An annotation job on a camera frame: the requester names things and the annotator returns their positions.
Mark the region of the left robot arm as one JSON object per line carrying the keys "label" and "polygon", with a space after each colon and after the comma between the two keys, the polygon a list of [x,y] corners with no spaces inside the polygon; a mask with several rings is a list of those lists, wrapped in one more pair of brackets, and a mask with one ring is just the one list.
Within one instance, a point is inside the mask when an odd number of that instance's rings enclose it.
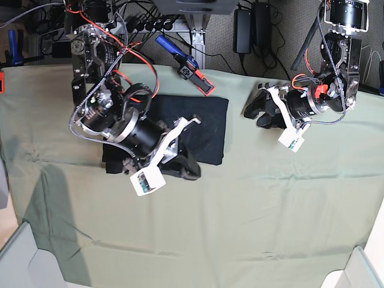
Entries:
{"label": "left robot arm", "polygon": [[356,105],[362,41],[356,35],[369,27],[368,1],[322,1],[316,18],[291,70],[301,61],[308,74],[290,83],[259,86],[259,93],[244,109],[264,129],[293,127],[304,130],[312,117],[328,109],[344,116]]}

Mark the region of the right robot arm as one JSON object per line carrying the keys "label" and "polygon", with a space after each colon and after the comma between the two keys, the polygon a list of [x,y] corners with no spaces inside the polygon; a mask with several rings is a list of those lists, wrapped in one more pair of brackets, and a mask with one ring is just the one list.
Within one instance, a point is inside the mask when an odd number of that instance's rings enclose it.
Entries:
{"label": "right robot arm", "polygon": [[113,1],[65,1],[65,31],[73,63],[74,111],[69,129],[79,138],[103,146],[102,161],[109,174],[136,173],[156,155],[163,174],[195,181],[201,169],[180,136],[163,140],[172,127],[150,116],[159,85],[131,82],[120,72],[122,58],[148,58],[113,28],[123,24]]}

